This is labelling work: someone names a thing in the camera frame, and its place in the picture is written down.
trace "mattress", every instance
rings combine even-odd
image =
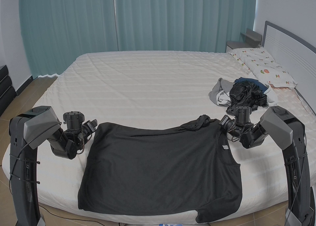
[[[142,129],[167,129],[206,114],[221,119],[226,108],[208,97],[218,78],[234,81],[249,76],[230,54],[184,51],[121,51],[89,53],[76,59],[48,88],[35,106],[52,106],[62,119],[76,110],[85,119],[113,122]],[[306,126],[311,184],[316,183],[316,118],[295,90],[274,89],[279,105]],[[257,123],[266,109],[251,114]],[[195,224],[196,211],[173,215],[126,216],[98,214],[78,209],[77,194],[92,142],[73,160],[54,156],[46,141],[38,147],[39,202],[78,215],[128,224]],[[229,219],[287,200],[287,180],[281,149],[268,136],[261,146],[245,149],[230,142],[240,166],[243,197]],[[2,167],[9,177],[9,150]]]

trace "tile floor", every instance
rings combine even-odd
[[[33,107],[37,100],[42,96],[46,89],[54,82],[54,78],[37,78],[30,83],[30,85],[18,96],[5,112],[0,117],[0,159],[2,161],[3,155],[10,143],[10,137],[8,134],[9,120],[16,115],[25,112]],[[210,223],[211,226],[274,226],[284,225],[285,208],[287,202],[276,204],[270,208],[245,215],[239,218]],[[103,221],[83,216],[77,216],[56,208],[45,206],[53,214],[57,214],[67,218],[78,218],[84,220],[97,220],[106,226],[118,226],[117,223]],[[100,225],[94,222],[83,222],[75,220],[67,220],[50,215],[45,210],[41,209],[44,215],[47,226],[97,226]],[[0,167],[0,225],[1,226],[13,226],[16,223],[16,216],[13,206],[12,196],[9,191],[9,181]]]

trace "white wall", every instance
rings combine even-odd
[[[0,0],[0,62],[9,70],[15,90],[31,76],[21,36],[19,0]]]
[[[268,20],[316,47],[316,0],[257,0],[254,31]]]

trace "gray clothing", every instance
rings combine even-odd
[[[225,105],[217,104],[216,95],[222,90],[224,90],[224,92],[229,95],[229,92],[230,92],[231,88],[233,87],[233,85],[234,85],[233,82],[229,82],[227,80],[224,80],[223,78],[219,78],[217,83],[213,87],[212,91],[209,92],[210,100],[218,106],[229,107],[230,104],[225,104]]]

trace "gray and white garment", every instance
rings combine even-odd
[[[231,104],[229,92],[233,85],[233,82],[219,78],[212,91],[209,92],[210,100],[218,106],[229,107]]]

